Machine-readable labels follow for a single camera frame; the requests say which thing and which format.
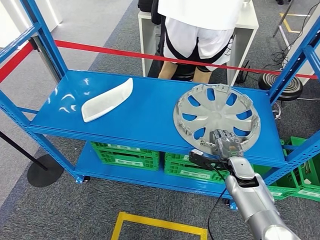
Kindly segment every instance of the robotic arm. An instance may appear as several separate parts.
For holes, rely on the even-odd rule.
[[[212,134],[221,159],[205,157],[195,149],[190,152],[190,161],[207,170],[229,170],[226,187],[254,239],[300,240],[282,220],[272,195],[243,157],[240,142],[233,133],[218,129]]]

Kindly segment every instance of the stool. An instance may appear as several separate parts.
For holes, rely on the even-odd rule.
[[[269,90],[277,79],[277,77],[280,74],[270,74],[270,73],[263,73],[260,75],[257,84],[260,89],[262,90]],[[283,91],[278,100],[279,101],[293,101],[299,98],[303,90],[303,83],[297,77],[294,77],[285,89]],[[273,113],[275,113],[275,119],[280,119],[282,114],[281,107],[275,102],[272,106]]]

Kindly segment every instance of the red rope barrier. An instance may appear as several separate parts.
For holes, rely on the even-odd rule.
[[[18,51],[14,56],[11,57],[10,60],[0,68],[0,83],[12,72],[14,69],[15,69],[17,65],[21,63],[32,50],[33,48],[31,43],[28,42],[21,50]]]
[[[211,66],[211,67],[217,67],[220,69],[232,69],[232,70],[240,70],[240,71],[252,72],[252,73],[257,73],[257,74],[279,74],[278,71],[210,64],[210,63],[203,63],[203,62],[196,62],[196,61],[168,58],[168,57],[164,57],[164,56],[156,56],[156,55],[145,54],[145,53],[134,52],[134,51],[125,51],[125,50],[118,50],[118,49],[112,49],[112,48],[107,48],[107,47],[92,46],[92,45],[69,42],[69,41],[61,41],[61,40],[54,40],[54,41],[55,41],[55,44],[57,44],[57,46],[58,47],[67,48],[67,49],[76,49],[76,50],[83,50],[83,51],[89,51],[89,52],[103,53],[103,54],[125,56],[125,57],[131,57],[131,58],[140,58],[140,59],[144,58],[144,59],[151,59],[151,60],[158,60],[158,61],[169,61],[169,62],[175,62],[175,63],[180,63],[180,64]],[[316,75],[307,75],[307,74],[296,74],[296,77],[318,79]]]

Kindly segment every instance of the yellow floor tape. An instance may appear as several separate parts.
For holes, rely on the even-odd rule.
[[[284,16],[284,13],[279,13],[281,17]],[[288,13],[287,14],[287,16],[294,16],[294,17],[310,17],[310,15],[306,15],[306,14],[292,14],[292,13]],[[287,28],[287,30],[289,33],[295,33],[295,34],[300,34],[300,31],[294,31],[291,30],[291,27],[289,26],[288,22],[285,18],[283,20],[283,23],[285,24],[285,26]]]
[[[159,219],[145,217],[145,216],[133,215],[133,214],[121,211],[118,213],[118,219],[116,220],[116,223],[114,226],[113,233],[111,237],[111,240],[118,240],[119,238],[120,231],[122,230],[122,226],[124,221],[144,224],[144,225],[164,228],[164,229],[170,229],[170,230],[180,231],[180,232],[188,233],[188,234],[195,234],[195,235],[200,236],[200,240],[208,239],[208,230],[205,228],[185,225],[185,224],[176,223],[176,222],[171,222],[171,221],[159,220]]]

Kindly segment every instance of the blue shelf surface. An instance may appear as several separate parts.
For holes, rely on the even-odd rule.
[[[132,76],[126,101],[85,123],[82,106],[89,99],[124,83],[128,75],[69,70],[27,127],[35,133],[82,139],[155,151],[189,154],[193,147],[174,124],[177,100],[195,83]],[[245,153],[252,164],[282,167],[287,162],[266,91],[235,87],[249,96],[260,115],[259,139]]]
[[[226,188],[220,183],[167,175],[162,164],[158,171],[103,164],[88,142],[83,148],[74,171],[85,176],[212,197],[219,197]],[[232,199],[227,192],[223,198]]]

